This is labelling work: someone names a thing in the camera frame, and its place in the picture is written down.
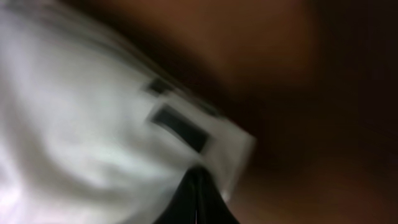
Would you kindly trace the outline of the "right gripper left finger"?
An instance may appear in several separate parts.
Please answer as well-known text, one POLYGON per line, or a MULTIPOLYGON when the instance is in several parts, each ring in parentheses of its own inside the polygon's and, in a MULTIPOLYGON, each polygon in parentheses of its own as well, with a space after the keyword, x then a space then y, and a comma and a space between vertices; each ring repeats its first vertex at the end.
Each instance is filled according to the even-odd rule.
POLYGON ((197 177, 193 169, 188 170, 167 208, 156 219, 155 224, 196 224, 197 177))

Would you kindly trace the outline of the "white t-shirt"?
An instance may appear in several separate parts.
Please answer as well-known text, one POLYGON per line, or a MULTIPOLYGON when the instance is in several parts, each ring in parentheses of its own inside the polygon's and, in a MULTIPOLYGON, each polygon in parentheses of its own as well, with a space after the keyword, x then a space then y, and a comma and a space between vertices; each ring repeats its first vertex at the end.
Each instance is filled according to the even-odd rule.
POLYGON ((227 203, 253 142, 99 22, 1 2, 2 223, 154 223, 198 167, 227 203))

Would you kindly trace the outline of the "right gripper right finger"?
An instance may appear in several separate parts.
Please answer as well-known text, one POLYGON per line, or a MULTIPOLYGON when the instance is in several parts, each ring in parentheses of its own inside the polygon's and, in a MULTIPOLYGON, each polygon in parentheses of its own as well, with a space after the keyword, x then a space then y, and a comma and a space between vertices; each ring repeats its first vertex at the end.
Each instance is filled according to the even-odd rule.
POLYGON ((199 224, 239 224, 224 202, 211 174, 197 168, 198 222, 199 224))

